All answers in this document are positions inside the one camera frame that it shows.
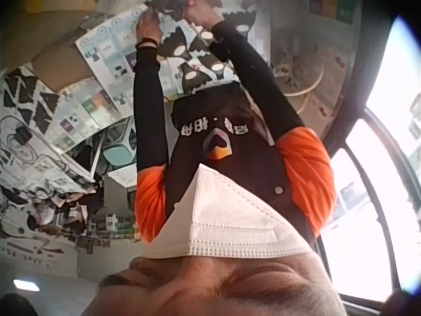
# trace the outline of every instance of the hand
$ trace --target hand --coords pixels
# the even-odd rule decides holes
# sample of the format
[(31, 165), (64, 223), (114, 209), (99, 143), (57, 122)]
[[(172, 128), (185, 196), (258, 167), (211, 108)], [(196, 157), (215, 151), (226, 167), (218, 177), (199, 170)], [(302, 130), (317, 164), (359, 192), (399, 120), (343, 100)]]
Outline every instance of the hand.
[(152, 8), (148, 8), (139, 19), (136, 26), (137, 41), (143, 38), (151, 38), (161, 44), (162, 31), (159, 27), (158, 12)]
[(206, 0), (188, 0), (186, 19), (208, 31), (224, 19), (219, 16)]

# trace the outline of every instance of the eyebrow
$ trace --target eyebrow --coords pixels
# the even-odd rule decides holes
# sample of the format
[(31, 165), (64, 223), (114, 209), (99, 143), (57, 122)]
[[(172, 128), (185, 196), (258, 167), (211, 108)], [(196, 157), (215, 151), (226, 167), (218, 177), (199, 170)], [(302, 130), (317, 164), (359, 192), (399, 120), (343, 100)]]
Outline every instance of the eyebrow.
[(106, 276), (99, 284), (98, 289), (103, 290), (109, 286), (136, 286), (135, 283), (120, 275)]

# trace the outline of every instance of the glass window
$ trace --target glass window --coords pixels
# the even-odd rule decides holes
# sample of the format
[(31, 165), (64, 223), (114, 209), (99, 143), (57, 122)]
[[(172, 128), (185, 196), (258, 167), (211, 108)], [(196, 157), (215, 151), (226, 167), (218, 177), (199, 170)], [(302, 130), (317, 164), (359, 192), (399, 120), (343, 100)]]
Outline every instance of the glass window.
[(392, 159), (369, 125), (357, 121), (347, 143), (367, 173), (389, 227), (401, 287), (415, 291), (420, 276), (419, 226)]
[(421, 48), (404, 20), (391, 29), (376, 84), (367, 102), (421, 176)]
[(392, 291), (389, 256), (378, 216), (345, 150), (332, 159), (337, 208), (322, 231), (335, 289), (382, 302)]

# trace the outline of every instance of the face mask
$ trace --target face mask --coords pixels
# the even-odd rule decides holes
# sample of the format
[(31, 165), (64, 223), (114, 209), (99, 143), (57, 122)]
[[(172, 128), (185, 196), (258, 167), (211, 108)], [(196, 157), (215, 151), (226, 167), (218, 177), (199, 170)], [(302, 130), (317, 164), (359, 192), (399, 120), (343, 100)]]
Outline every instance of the face mask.
[(278, 212), (217, 171), (200, 165), (159, 235), (142, 256), (278, 258), (311, 252)]

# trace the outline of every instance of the black sleeve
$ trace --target black sleeve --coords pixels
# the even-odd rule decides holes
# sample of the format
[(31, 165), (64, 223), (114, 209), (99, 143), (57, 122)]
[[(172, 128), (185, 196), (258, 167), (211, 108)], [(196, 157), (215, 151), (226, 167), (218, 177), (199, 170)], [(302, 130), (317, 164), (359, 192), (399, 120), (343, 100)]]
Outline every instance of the black sleeve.
[(269, 66), (233, 26), (222, 21), (212, 28), (218, 43), (210, 50), (220, 59), (229, 58), (235, 71), (262, 111), (275, 140), (294, 128), (304, 126), (300, 116), (282, 94)]
[(168, 163), (164, 95), (157, 49), (137, 50), (134, 79), (134, 118), (137, 134), (137, 171)]

